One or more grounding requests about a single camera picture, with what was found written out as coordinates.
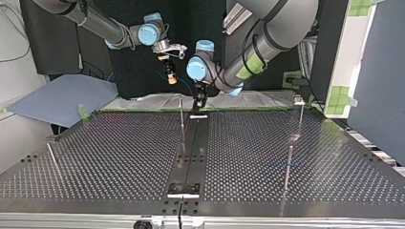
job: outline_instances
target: gray panel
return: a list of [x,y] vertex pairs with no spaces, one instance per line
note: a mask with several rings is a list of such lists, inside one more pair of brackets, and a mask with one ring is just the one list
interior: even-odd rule
[[211,114],[203,197],[189,212],[405,218],[405,179],[332,121],[311,112],[305,112],[301,137],[293,143],[285,194],[288,146],[298,124],[298,111]]
[[378,4],[370,30],[349,124],[405,165],[405,1]]
[[32,156],[6,180],[0,209],[161,213],[180,143],[179,114],[98,114],[54,144],[57,164],[50,154]]

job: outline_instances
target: metal post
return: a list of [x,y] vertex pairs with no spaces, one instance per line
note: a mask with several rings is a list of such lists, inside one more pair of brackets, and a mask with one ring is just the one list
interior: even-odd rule
[[288,147],[288,157],[287,157],[286,178],[285,178],[285,181],[284,181],[284,189],[285,189],[285,191],[288,190],[289,169],[291,167],[292,150],[293,150],[293,146],[289,146]]
[[181,116],[181,128],[184,131],[184,117],[182,114],[182,97],[180,95],[180,100],[179,100],[179,107],[180,107],[180,116]]
[[53,162],[53,163],[57,163],[56,157],[54,157],[53,149],[52,149],[52,146],[51,146],[51,143],[50,143],[50,142],[47,142],[47,147],[48,147],[48,150],[49,150],[49,152],[50,152],[50,154],[51,154],[52,162]]

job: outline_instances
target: black backdrop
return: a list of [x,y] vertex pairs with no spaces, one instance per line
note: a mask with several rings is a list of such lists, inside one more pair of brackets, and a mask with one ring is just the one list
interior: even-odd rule
[[[218,60],[223,58],[222,22],[226,11],[226,2],[223,0],[96,0],[95,3],[107,15],[127,26],[141,24],[144,15],[158,11],[164,23],[170,24],[169,39],[189,48],[186,58],[182,61],[175,60],[175,63],[178,78],[185,80],[190,87],[193,87],[193,83],[186,75],[185,67],[195,52],[198,40],[214,41],[215,58]],[[151,47],[137,47],[134,52],[130,49],[110,51],[119,95],[124,98],[170,92],[190,95],[180,81],[177,85],[171,86],[161,79],[156,71],[163,73],[162,63],[151,49]]]

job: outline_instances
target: green tape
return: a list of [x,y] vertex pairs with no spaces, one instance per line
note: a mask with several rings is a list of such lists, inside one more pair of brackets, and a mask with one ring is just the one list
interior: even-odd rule
[[349,17],[368,16],[373,0],[352,0]]
[[86,109],[84,108],[83,104],[78,105],[78,112],[80,113],[81,118],[87,119],[90,117],[90,114],[87,113]]
[[342,115],[350,103],[350,87],[333,86],[330,91],[330,100],[327,108],[327,115]]
[[[263,62],[260,60],[259,56],[254,53],[246,62],[249,69],[254,73],[261,73],[263,71]],[[252,74],[246,69],[244,66],[241,70],[236,74],[236,77],[240,79],[249,79]]]
[[313,95],[313,94],[311,94],[310,96],[309,96],[309,99],[308,99],[308,105],[310,106],[310,107],[312,107],[312,103],[313,103],[313,100],[315,99],[315,96]]

